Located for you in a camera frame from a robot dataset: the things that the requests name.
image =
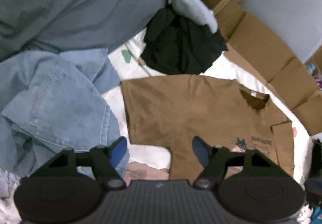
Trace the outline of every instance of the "gray panel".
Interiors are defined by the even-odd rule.
[[[241,5],[274,30],[302,62],[322,44],[322,0],[243,0]]]

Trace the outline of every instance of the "black garment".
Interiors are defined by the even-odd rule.
[[[170,6],[160,9],[148,23],[142,59],[152,69],[168,75],[205,72],[228,51],[217,30],[176,14]]]

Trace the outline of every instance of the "blue denim garment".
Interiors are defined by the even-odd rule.
[[[0,74],[1,169],[26,176],[65,147],[88,151],[120,137],[100,96],[120,83],[106,49],[24,51],[1,62]],[[116,168],[121,176],[128,159],[127,151]]]

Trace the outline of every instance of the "cardboard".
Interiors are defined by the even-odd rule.
[[[204,0],[227,41],[225,56],[268,87],[303,123],[309,135],[322,132],[322,93],[297,56],[268,26],[237,3]],[[322,70],[322,47],[314,61]]]

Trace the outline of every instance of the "t-shirt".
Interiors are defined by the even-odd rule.
[[[203,171],[195,136],[237,152],[257,148],[293,175],[292,125],[269,95],[236,80],[187,74],[126,80],[121,88],[130,142],[169,148],[170,179],[193,182]]]

